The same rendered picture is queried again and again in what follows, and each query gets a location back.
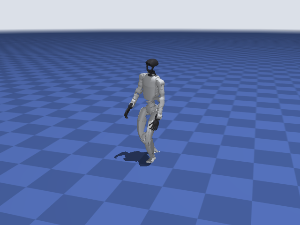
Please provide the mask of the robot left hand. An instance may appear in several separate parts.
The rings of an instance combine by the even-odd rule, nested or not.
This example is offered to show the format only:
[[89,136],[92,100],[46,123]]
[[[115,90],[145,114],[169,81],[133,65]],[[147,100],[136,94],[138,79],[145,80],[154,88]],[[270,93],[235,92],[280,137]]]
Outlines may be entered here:
[[[155,116],[155,120],[151,123],[152,124],[152,126],[151,126],[151,130],[157,130],[157,128],[158,128],[158,125],[159,125],[159,120],[160,119],[157,119],[157,114],[156,114],[156,116]],[[149,124],[149,126],[151,125],[151,124]],[[153,128],[153,129],[152,129]]]

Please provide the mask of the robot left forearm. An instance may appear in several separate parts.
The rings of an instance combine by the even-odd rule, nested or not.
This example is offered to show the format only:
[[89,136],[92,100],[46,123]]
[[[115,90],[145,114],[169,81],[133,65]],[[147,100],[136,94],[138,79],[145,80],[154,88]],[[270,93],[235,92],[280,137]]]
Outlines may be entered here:
[[160,103],[158,104],[158,107],[157,107],[157,119],[161,118],[161,114],[162,114],[164,104],[165,104],[165,100],[164,100],[163,97],[161,97],[160,98]]

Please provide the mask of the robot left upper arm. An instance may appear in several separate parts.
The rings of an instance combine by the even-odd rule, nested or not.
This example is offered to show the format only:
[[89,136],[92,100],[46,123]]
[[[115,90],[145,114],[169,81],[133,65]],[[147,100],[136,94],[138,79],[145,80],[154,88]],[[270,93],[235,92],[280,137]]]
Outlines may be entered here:
[[165,91],[164,91],[164,85],[165,82],[164,80],[157,78],[156,79],[156,85],[158,87],[158,93],[159,93],[159,97],[157,98],[157,101],[160,103],[160,98],[165,98]]

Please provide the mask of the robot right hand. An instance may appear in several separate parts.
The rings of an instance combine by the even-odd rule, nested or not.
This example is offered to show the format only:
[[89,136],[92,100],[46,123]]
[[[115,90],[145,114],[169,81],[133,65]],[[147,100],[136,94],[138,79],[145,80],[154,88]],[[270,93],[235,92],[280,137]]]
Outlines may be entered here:
[[128,119],[127,115],[129,113],[130,109],[132,109],[132,105],[133,105],[133,103],[130,103],[130,105],[128,106],[128,108],[126,109],[126,111],[124,113],[124,116],[125,116],[126,119]]

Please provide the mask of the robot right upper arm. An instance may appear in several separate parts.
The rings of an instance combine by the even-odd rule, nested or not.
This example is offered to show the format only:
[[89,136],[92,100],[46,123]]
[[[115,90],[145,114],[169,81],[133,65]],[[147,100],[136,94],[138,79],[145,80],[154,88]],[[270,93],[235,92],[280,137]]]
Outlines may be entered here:
[[138,82],[138,88],[136,89],[136,93],[141,94],[143,92],[143,75],[145,73],[139,74],[139,82]]

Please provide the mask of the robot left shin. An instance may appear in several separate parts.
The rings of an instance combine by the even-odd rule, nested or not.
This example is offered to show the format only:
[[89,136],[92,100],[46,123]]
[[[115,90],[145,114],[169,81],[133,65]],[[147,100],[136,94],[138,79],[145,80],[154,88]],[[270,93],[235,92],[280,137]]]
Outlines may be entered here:
[[153,139],[150,140],[149,145],[145,144],[145,148],[146,148],[147,152],[149,153],[149,156],[152,158],[155,158]]

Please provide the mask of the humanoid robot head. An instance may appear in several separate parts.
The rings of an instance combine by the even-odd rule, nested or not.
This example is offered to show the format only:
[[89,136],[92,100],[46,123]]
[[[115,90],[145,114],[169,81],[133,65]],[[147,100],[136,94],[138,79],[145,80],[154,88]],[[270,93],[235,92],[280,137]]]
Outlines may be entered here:
[[[147,72],[149,73],[148,76],[154,76],[154,75],[156,75],[156,73],[153,70],[153,68],[155,66],[157,66],[157,65],[158,65],[158,61],[156,59],[149,59],[149,60],[146,61],[146,68],[147,68]],[[152,69],[148,70],[148,66],[151,66]],[[154,75],[152,75],[152,74],[154,74]]]

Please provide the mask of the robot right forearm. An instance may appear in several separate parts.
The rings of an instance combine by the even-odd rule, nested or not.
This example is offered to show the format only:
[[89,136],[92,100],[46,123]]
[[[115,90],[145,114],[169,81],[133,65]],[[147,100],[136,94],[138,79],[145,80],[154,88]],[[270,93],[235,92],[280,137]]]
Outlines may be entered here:
[[[131,100],[131,102],[130,102],[130,103],[133,103],[132,107],[135,106],[135,103],[137,102],[138,98],[139,98],[139,94],[137,94],[137,93],[135,92],[135,93],[134,93],[134,96],[133,96],[133,98],[132,98],[132,100]],[[130,104],[130,103],[129,103],[129,104]]]

